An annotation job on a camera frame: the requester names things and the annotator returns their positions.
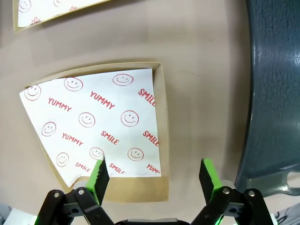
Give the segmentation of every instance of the brown paper tray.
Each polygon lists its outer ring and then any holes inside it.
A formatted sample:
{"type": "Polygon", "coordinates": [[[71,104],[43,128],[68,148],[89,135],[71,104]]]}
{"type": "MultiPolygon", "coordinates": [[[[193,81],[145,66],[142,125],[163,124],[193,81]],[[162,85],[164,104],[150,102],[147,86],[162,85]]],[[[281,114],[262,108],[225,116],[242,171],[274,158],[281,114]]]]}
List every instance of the brown paper tray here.
{"type": "MultiPolygon", "coordinates": [[[[163,69],[160,63],[157,62],[128,62],[128,63],[113,63],[102,64],[89,67],[71,69],[61,73],[57,73],[25,87],[43,83],[58,78],[82,76],[95,73],[152,68],[153,71],[153,88],[155,96],[155,109],[157,119],[157,131],[159,140],[159,155],[161,164],[161,177],[144,177],[144,178],[110,178],[104,200],[112,202],[162,202],[168,201],[169,196],[169,127],[167,103],[165,94],[165,81],[163,69]]],[[[48,163],[51,165],[62,189],[68,192],[72,187],[67,187],[58,171],[54,167],[48,157],[44,147],[48,163]]],[[[80,177],[76,182],[87,180],[87,177],[80,177]]]]}

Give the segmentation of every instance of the red smiley face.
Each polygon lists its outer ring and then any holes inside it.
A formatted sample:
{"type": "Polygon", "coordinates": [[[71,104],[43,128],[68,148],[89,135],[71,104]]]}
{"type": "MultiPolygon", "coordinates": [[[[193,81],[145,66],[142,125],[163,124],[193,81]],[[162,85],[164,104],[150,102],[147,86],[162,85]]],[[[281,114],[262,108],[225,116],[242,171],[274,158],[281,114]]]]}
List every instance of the red smiley face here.
{"type": "Polygon", "coordinates": [[[104,152],[100,148],[94,147],[90,149],[90,156],[96,160],[103,160],[104,152]]]}
{"type": "Polygon", "coordinates": [[[132,110],[127,110],[121,115],[121,122],[126,127],[133,127],[139,122],[139,115],[132,110]]]}
{"type": "Polygon", "coordinates": [[[38,85],[33,85],[24,91],[25,98],[29,101],[37,100],[42,93],[41,88],[38,85]]]}
{"type": "Polygon", "coordinates": [[[48,122],[42,128],[42,135],[45,137],[49,137],[53,135],[55,131],[56,131],[56,124],[53,122],[48,122]]]}
{"type": "Polygon", "coordinates": [[[31,1],[30,0],[20,0],[19,1],[19,11],[21,13],[26,13],[31,8],[31,1]]]}
{"type": "Polygon", "coordinates": [[[62,0],[53,0],[53,4],[54,4],[56,7],[59,7],[59,6],[62,4],[62,0]]]}
{"type": "Polygon", "coordinates": [[[83,82],[75,77],[66,78],[64,85],[69,91],[79,91],[83,88],[83,82]]]}
{"type": "Polygon", "coordinates": [[[127,153],[128,158],[132,161],[138,162],[144,158],[144,153],[138,148],[132,148],[127,153]]]}
{"type": "Polygon", "coordinates": [[[133,82],[133,77],[128,74],[118,74],[112,79],[118,86],[127,86],[133,82]]]}
{"type": "Polygon", "coordinates": [[[59,167],[64,167],[69,161],[69,155],[65,152],[58,154],[56,157],[56,165],[59,167]]]}
{"type": "Polygon", "coordinates": [[[95,125],[96,120],[95,117],[89,112],[83,112],[78,117],[79,123],[83,125],[85,128],[91,128],[95,125]]]}

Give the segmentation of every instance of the beige table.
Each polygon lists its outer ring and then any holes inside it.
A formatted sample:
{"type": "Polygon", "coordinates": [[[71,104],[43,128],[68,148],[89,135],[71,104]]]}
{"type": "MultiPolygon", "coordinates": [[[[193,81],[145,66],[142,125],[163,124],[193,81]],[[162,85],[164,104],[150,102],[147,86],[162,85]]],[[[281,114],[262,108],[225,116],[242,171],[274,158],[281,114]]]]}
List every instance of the beige table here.
{"type": "MultiPolygon", "coordinates": [[[[14,34],[12,3],[0,1],[0,202],[37,214],[47,192],[60,188],[19,99],[26,84],[88,64],[149,60],[161,62],[165,74],[170,201],[104,207],[115,222],[191,221],[205,204],[201,158],[226,168],[221,177],[232,181],[240,159],[250,80],[243,2],[113,0],[14,34]]],[[[268,206],[289,206],[292,198],[283,198],[268,206]]]]}

